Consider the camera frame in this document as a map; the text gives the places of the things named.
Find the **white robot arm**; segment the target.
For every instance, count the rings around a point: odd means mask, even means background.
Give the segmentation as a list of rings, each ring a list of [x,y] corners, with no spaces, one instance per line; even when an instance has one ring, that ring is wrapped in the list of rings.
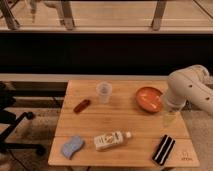
[[[192,65],[168,75],[168,88],[161,95],[163,109],[167,111],[163,115],[165,127],[172,124],[187,101],[213,117],[213,89],[206,85],[209,78],[208,69],[202,65]]]

